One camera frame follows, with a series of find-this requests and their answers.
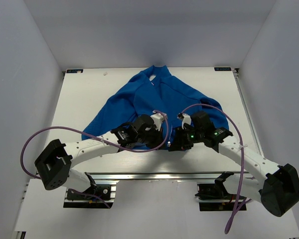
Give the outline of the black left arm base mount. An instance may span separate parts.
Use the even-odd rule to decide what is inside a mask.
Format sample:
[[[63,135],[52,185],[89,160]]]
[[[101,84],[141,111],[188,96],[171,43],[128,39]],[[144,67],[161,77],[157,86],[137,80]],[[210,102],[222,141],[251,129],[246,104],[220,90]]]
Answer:
[[[115,184],[97,184],[83,193],[68,189],[63,208],[110,209],[114,203],[115,194]]]

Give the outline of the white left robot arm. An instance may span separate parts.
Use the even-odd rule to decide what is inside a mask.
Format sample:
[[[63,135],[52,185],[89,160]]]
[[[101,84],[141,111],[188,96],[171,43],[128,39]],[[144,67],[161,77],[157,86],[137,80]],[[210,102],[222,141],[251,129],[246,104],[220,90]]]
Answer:
[[[154,111],[151,116],[141,115],[134,122],[126,122],[101,135],[89,136],[83,141],[62,143],[51,141],[35,161],[35,167],[46,190],[61,186],[78,191],[85,199],[94,196],[96,184],[87,172],[74,167],[84,161],[120,151],[138,152],[137,146],[145,145],[147,151],[164,146],[162,124],[167,115]]]

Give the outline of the blue zip jacket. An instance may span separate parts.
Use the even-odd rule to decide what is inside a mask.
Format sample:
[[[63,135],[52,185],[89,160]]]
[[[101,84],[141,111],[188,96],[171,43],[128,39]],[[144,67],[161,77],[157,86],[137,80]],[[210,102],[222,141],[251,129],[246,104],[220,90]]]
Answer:
[[[173,76],[167,67],[151,66],[133,76],[107,100],[84,129],[82,139],[101,136],[125,122],[134,122],[140,115],[151,116],[154,111],[167,115],[167,122],[162,124],[163,135],[167,137],[163,150],[168,150],[175,129],[181,126],[181,120],[177,118],[179,113],[192,115],[204,111],[216,128],[229,130],[226,116],[216,100]],[[146,146],[136,148],[138,152],[148,152]]]

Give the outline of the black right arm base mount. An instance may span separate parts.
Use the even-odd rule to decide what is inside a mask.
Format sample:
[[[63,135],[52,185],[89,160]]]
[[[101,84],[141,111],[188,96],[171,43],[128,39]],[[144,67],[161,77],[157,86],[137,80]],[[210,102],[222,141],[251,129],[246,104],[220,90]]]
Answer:
[[[223,183],[228,177],[234,175],[233,172],[223,172],[213,183],[198,184],[198,192],[195,197],[199,200],[199,210],[201,212],[229,212],[234,209],[234,203],[242,203],[246,197],[230,194],[225,189]]]

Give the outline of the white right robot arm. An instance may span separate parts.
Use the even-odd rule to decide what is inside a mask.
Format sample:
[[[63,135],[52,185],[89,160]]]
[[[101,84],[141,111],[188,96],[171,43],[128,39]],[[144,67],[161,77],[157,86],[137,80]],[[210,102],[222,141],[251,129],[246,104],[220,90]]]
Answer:
[[[231,131],[216,128],[204,111],[189,116],[179,113],[181,126],[175,129],[170,151],[190,150],[203,143],[217,153],[228,157],[247,170],[251,178],[223,172],[213,186],[196,194],[201,200],[226,199],[239,192],[240,196],[260,202],[267,211],[281,217],[299,202],[299,176],[290,164],[281,166],[253,150],[243,147]]]

